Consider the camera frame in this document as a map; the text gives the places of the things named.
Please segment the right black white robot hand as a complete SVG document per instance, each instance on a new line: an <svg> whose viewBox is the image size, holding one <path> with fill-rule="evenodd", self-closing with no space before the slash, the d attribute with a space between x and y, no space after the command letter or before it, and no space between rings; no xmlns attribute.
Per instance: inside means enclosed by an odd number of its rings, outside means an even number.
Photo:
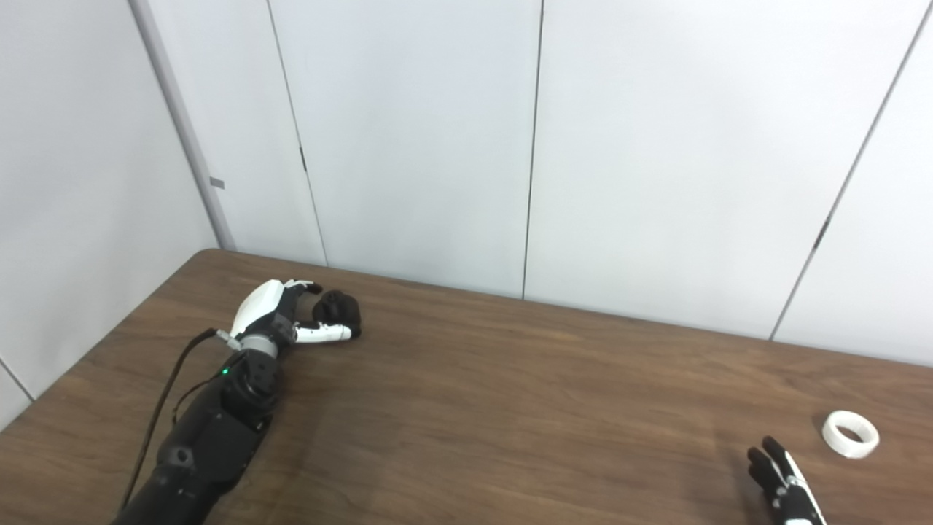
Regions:
<svg viewBox="0 0 933 525"><path fill-rule="evenodd" d="M761 446L752 446L746 456L750 478L760 487L774 524L826 524L793 455L773 436L764 436Z"/></svg>

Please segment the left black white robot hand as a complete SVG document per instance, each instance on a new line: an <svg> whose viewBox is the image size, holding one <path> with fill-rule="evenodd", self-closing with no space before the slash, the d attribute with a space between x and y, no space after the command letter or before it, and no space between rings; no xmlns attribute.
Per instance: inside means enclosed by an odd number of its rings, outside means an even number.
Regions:
<svg viewBox="0 0 933 525"><path fill-rule="evenodd" d="M304 295L320 297L313 318L297 318ZM241 303L229 332L221 336L235 351L257 350L277 358L296 343L348 341L362 335L359 303L340 290L324 292L313 281L271 279Z"/></svg>

